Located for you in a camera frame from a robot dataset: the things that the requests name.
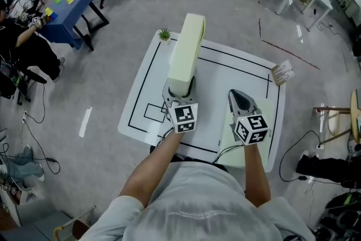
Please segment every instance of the yellow foam block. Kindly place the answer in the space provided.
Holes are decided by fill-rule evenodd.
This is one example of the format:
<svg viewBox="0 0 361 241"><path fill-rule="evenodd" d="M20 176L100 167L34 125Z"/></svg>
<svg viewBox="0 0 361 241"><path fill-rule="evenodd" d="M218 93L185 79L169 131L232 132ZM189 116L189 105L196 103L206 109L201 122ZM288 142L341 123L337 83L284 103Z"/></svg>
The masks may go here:
<svg viewBox="0 0 361 241"><path fill-rule="evenodd" d="M188 92L204 31L204 16L188 13L175 45L168 73L170 91L179 97Z"/></svg>
<svg viewBox="0 0 361 241"><path fill-rule="evenodd" d="M50 9L49 7L46 7L45 8L45 13L46 13L47 16L50 16L53 13L53 10Z"/></svg>

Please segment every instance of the wire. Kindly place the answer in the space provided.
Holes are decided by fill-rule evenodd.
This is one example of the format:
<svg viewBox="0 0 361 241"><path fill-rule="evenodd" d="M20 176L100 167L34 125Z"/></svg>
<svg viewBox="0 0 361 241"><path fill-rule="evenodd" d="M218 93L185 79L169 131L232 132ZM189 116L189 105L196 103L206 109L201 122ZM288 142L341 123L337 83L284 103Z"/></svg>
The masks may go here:
<svg viewBox="0 0 361 241"><path fill-rule="evenodd" d="M347 45L350 45L350 43L342 36L342 34L341 33L339 33L339 32L333 32L333 30L332 30L332 27L330 26L330 25L325 25L324 23L322 23L321 21L320 22L318 22L318 24L316 24L316 26L317 26L317 28L318 28L318 30L319 31L323 31L323 29L322 29L322 26L321 25L323 25L325 28L329 28L329 30L331 31L331 33L334 35L334 36L336 36L336 35L339 35L339 36L341 36L342 37L342 39L347 43Z"/></svg>
<svg viewBox="0 0 361 241"><path fill-rule="evenodd" d="M311 132L316 135L319 144L321 143L321 140L320 140L319 136L318 136L313 130L309 130L307 133L305 133L305 134L301 137L301 139L299 139L296 143L294 143L292 146L290 146L290 147L288 148L288 150L287 150L287 151L283 154L283 156L282 156L282 159L281 159L281 162L280 162L280 166L279 166L279 171L278 171L278 173L279 173L279 175L280 175L280 178L281 178L281 180L282 180L283 182L293 182L293 181L296 181L296 180L299 179L299 177L298 177L298 178L293 179L293 180L285 180L285 179L282 177L282 175L281 175L281 165L282 165L282 162L283 162L283 159L284 159L285 155L286 155L295 145L297 145L300 141L302 141L302 139L303 139L305 136L307 136L307 135L308 135L309 133L311 133Z"/></svg>
<svg viewBox="0 0 361 241"><path fill-rule="evenodd" d="M158 147L158 145L159 145L161 142L163 142L163 140L165 139L165 137L166 137L172 130L173 130L173 127L171 127L168 131L166 131L166 132L164 133L164 135L160 138L160 140L159 140L158 144L156 145L156 147Z"/></svg>
<svg viewBox="0 0 361 241"><path fill-rule="evenodd" d="M342 180L341 183L323 182L323 181L319 181L319 180L307 178L306 176L299 176L299 177L297 177L297 178L295 178L295 179L292 179L292 180L286 180L286 179L284 179L284 178L282 177L282 175L281 175L281 165L282 165L282 162L283 162L283 159L284 159L285 155L286 155L295 145L297 145L306 135L308 135L308 134L311 133L311 132L315 134L315 136L317 137L317 139L318 139L318 141L319 141L319 144L321 143L321 140L320 140L319 136L318 136L313 130L309 130L309 131L308 131L307 133L305 133L296 143L294 143L292 146L290 146L290 148L289 148L287 151L285 151L285 153L283 154L282 159L281 159L281 162L280 162L280 166L279 166L279 171L278 171L278 173L279 173L279 176L280 176L281 180L282 180L283 182L293 182L293 181L296 181L296 180L300 180L300 181L309 180L309 181L319 182L319 183L323 183L323 184L333 184L333 185L341 185L341 186L342 186L342 183L347 182L347 181L343 181L343 180Z"/></svg>
<svg viewBox="0 0 361 241"><path fill-rule="evenodd" d="M212 164L214 164L215 162L217 162L217 161L219 160L219 158L220 158L221 156L223 156L225 153L228 153L228 152L230 152L230 151L232 151L232 150L234 150L234 149L236 149L236 148L239 148L239 147L243 147L243 145L237 144L237 145L234 145L234 146L231 146L231 147L228 147L228 148L223 149L223 150L219 153L218 157L216 157L215 160L212 162Z"/></svg>
<svg viewBox="0 0 361 241"><path fill-rule="evenodd" d="M32 135L33 139L34 139L34 140L37 142L37 144L39 145L39 147L40 147L40 149L41 149L41 151L42 151L42 153L43 153L43 156L44 156L44 158L45 158L46 164L47 164L47 166L49 167L49 170L50 170L54 175L59 174L59 172L60 172L60 170L61 170L61 167L60 167L59 162L58 162L57 160L53 159L53 158L46 157L42 146L39 144L38 140L34 137L32 131L31 131L30 128L29 128L28 123L25 122L25 125L28 127L28 130L29 130L29 132L30 132L30 135ZM52 162L52 163L57 163L57 164L58 164L59 170L58 170L57 172L55 172L55 171L53 171L53 170L51 169L51 167L50 167L50 165L49 165L49 161Z"/></svg>
<svg viewBox="0 0 361 241"><path fill-rule="evenodd" d="M31 119L33 119L34 122L36 122L37 124L41 124L44 122L45 119L45 102L44 102L44 94L45 94L45 84L43 84L43 108L44 108L44 116L42 118L41 121L37 121L36 119L34 119L31 115L29 115L28 113L26 113L26 116L30 117Z"/></svg>

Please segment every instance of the wooden chair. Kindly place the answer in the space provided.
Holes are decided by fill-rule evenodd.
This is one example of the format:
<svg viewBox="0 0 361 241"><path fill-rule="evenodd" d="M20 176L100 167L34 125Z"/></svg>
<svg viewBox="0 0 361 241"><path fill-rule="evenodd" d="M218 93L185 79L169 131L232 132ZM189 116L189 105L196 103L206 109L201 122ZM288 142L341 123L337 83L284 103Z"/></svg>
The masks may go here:
<svg viewBox="0 0 361 241"><path fill-rule="evenodd" d="M88 231L88 229L90 227L87 224L85 224L83 221L81 221L80 219L82 217L84 217L85 215L87 215L88 213L90 213L91 211L93 211L94 209L95 209L95 206L92 206L85 213L75 217L74 219L70 220L69 222L65 223L64 225L62 225L60 227L55 228L55 230L54 230L54 238L55 238L55 240L56 241L67 240L70 236L67 236L65 239L59 239L59 232L64 230L67 227L70 227L70 226L73 226L72 227L72 237L74 237L77 240L82 238L82 236L85 234L85 232Z"/></svg>

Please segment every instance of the jeans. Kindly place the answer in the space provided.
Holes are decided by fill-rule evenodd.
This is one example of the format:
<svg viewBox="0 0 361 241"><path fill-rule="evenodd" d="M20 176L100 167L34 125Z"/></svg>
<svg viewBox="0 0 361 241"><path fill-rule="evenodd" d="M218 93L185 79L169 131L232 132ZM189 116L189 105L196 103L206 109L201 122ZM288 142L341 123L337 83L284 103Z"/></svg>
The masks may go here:
<svg viewBox="0 0 361 241"><path fill-rule="evenodd" d="M28 147L26 147L22 153L17 154L16 156L28 159L8 157L7 161L6 157L4 155L2 156L2 159L6 165L6 169L8 172L10 172L10 177L12 177L14 180L21 181L23 178L31 175L41 177L44 174L41 166L32 162L32 152Z"/></svg>

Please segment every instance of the hand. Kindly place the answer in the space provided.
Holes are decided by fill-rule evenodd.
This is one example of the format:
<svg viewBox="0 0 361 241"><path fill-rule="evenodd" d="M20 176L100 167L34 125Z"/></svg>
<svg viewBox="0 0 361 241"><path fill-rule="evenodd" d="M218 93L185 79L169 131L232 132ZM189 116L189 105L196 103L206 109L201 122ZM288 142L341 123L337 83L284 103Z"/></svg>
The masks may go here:
<svg viewBox="0 0 361 241"><path fill-rule="evenodd" d="M33 24L36 27L36 30L39 30L43 27L42 20L39 18L39 21L37 23Z"/></svg>

